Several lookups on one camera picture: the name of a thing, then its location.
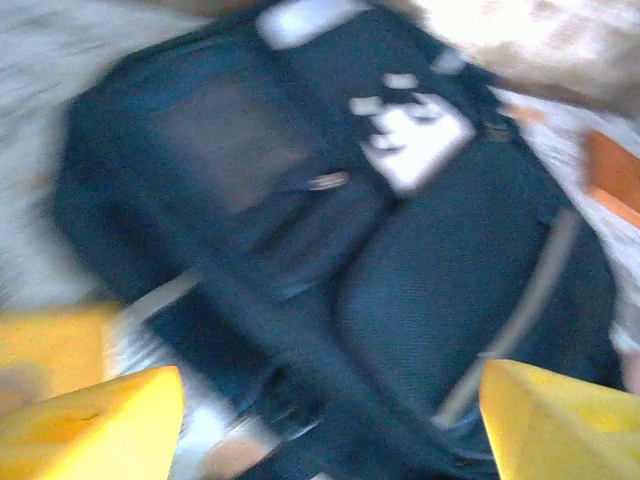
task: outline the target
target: black backpack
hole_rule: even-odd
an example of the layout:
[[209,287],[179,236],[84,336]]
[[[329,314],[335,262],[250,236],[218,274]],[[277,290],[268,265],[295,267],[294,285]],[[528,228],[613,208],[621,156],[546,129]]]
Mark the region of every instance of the black backpack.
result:
[[285,440],[242,478],[496,478],[484,362],[618,385],[593,230],[490,76],[359,0],[264,1],[77,98],[57,223]]

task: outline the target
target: yellow object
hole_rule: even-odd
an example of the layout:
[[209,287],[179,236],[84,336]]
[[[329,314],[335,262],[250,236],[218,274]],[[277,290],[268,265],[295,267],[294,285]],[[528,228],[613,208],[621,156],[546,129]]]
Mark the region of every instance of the yellow object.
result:
[[0,385],[40,401],[103,382],[107,328],[115,307],[0,315]]
[[166,480],[183,410],[175,367],[14,410],[0,416],[0,478]]
[[640,479],[640,398],[509,360],[480,407],[502,480]]

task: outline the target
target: strap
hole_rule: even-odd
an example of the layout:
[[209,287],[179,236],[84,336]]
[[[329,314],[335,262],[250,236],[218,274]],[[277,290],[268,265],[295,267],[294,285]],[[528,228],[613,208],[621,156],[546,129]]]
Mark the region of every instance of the strap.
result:
[[303,437],[282,444],[236,480],[330,480],[324,465],[307,450]]
[[439,428],[453,427],[477,398],[488,360],[505,358],[540,319],[569,259],[580,226],[580,216],[561,209],[538,264],[511,317],[464,376],[456,383],[431,421]]

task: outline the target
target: mesh panel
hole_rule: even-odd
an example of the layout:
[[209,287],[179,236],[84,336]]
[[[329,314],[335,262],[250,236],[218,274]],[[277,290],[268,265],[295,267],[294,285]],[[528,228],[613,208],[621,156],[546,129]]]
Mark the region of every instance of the mesh panel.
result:
[[215,189],[233,213],[257,204],[275,179],[308,157],[256,77],[231,72],[156,117],[188,158],[191,178]]

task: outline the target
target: floor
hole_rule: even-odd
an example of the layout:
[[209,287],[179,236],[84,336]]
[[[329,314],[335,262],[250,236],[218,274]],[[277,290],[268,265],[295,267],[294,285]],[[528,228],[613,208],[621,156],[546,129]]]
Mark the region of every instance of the floor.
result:
[[[64,105],[125,53],[201,23],[151,4],[115,0],[0,2],[0,308],[67,305],[99,296],[99,282],[77,263],[47,215]],[[544,111],[546,121],[526,124],[526,135],[602,236],[623,287],[620,322],[640,333],[640,230],[585,196],[582,188],[583,132],[599,128],[640,154],[640,131],[613,116],[500,95]],[[145,330],[140,315],[127,314],[116,341],[116,373],[180,363]],[[222,437],[232,413],[205,381],[180,367],[188,411],[172,478],[188,480],[197,475],[204,452]]]

